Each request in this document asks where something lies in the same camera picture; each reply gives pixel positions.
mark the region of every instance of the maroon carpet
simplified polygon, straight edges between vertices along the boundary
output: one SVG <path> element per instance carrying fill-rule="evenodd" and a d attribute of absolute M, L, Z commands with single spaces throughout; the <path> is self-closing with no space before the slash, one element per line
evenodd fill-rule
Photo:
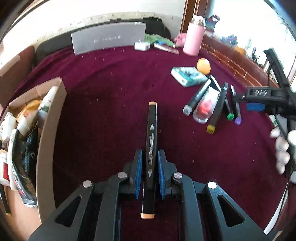
<path fill-rule="evenodd" d="M 244 87 L 215 58 L 200 52 L 223 84 Z M 67 98 L 54 150 L 54 193 L 59 205 L 84 180 L 99 182 L 121 171 L 145 147 L 148 102 L 157 101 L 159 149 L 178 171 L 194 181 L 216 181 L 264 229 L 285 189 L 275 168 L 272 124 L 265 114 L 247 112 L 242 124 L 223 115 L 213 135 L 182 113 L 198 86 L 183 88 L 172 67 L 195 66 L 199 58 L 151 49 L 112 48 L 74 56 L 71 48 L 47 57 L 25 79 L 15 96 L 61 76 Z M 140 219 L 141 202 L 124 203 L 123 240 L 177 240 L 177 207 L 158 201 L 154 220 Z"/>

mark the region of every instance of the marker cap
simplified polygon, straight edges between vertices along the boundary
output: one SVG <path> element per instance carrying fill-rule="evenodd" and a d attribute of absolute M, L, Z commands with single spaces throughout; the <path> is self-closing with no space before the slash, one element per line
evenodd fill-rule
<path fill-rule="evenodd" d="M 189 116 L 192 112 L 192 108 L 189 105 L 185 105 L 183 108 L 183 114 Z"/>
<path fill-rule="evenodd" d="M 232 121 L 233 118 L 234 118 L 234 114 L 233 114 L 233 113 L 229 113 L 229 114 L 227 115 L 227 120 Z"/>
<path fill-rule="evenodd" d="M 213 134 L 214 133 L 214 131 L 215 131 L 215 127 L 214 126 L 212 126 L 212 125 L 208 125 L 207 126 L 207 133 L 209 133 L 209 134 Z"/>
<path fill-rule="evenodd" d="M 236 119 L 234 120 L 234 123 L 235 123 L 236 125 L 240 125 L 241 122 L 242 122 L 242 119 L 241 119 L 241 118 L 236 118 Z"/>
<path fill-rule="evenodd" d="M 151 213 L 141 213 L 142 219 L 154 219 L 154 214 Z"/>

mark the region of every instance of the black bag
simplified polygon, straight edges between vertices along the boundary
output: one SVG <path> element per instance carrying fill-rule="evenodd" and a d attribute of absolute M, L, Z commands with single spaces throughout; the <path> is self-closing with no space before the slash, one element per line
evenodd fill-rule
<path fill-rule="evenodd" d="M 71 34 L 82 30 L 85 28 L 90 28 L 93 26 L 108 24 L 108 23 L 122 23 L 122 22 L 142 22 L 146 23 L 146 33 L 147 34 L 158 34 L 161 37 L 165 37 L 170 39 L 170 31 L 167 27 L 164 26 L 163 21 L 160 18 L 155 17 L 148 17 L 143 19 L 112 19 L 108 22 L 103 23 L 96 23 L 88 26 L 83 26 L 81 28 L 77 28 L 74 30 L 71 30 L 69 32 L 63 33 L 61 35 L 55 36 L 47 41 L 44 41 L 41 43 L 37 50 L 35 55 L 35 66 L 39 64 L 46 56 L 50 55 L 51 53 L 54 53 L 58 50 L 61 50 L 66 47 L 72 46 L 72 37 Z"/>

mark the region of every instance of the blue gripper pad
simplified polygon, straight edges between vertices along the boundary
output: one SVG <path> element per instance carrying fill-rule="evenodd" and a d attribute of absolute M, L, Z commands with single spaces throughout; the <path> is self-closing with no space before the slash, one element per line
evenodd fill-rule
<path fill-rule="evenodd" d="M 139 160 L 138 160 L 138 166 L 137 166 L 137 173 L 136 173 L 136 199 L 139 198 L 139 194 L 140 194 L 140 187 L 141 187 L 141 179 L 142 179 L 142 155 L 143 152 L 141 151 L 141 154 L 139 156 Z"/>
<path fill-rule="evenodd" d="M 262 112 L 265 109 L 265 105 L 261 103 L 247 103 L 247 110 Z"/>
<path fill-rule="evenodd" d="M 161 198 L 165 199 L 165 175 L 163 173 L 163 163 L 161 161 L 161 155 L 158 151 L 158 178 Z"/>

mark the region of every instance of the human hand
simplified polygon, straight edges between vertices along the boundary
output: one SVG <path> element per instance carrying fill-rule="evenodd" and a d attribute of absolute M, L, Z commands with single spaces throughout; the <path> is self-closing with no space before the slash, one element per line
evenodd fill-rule
<path fill-rule="evenodd" d="M 279 127 L 276 127 L 270 132 L 270 137 L 277 138 L 275 143 L 277 159 L 276 168 L 279 174 L 283 174 L 286 169 L 285 166 L 290 160 L 290 155 L 287 152 L 289 144 L 292 146 L 296 146 L 296 130 L 290 131 L 288 133 L 288 141 L 281 137 Z"/>

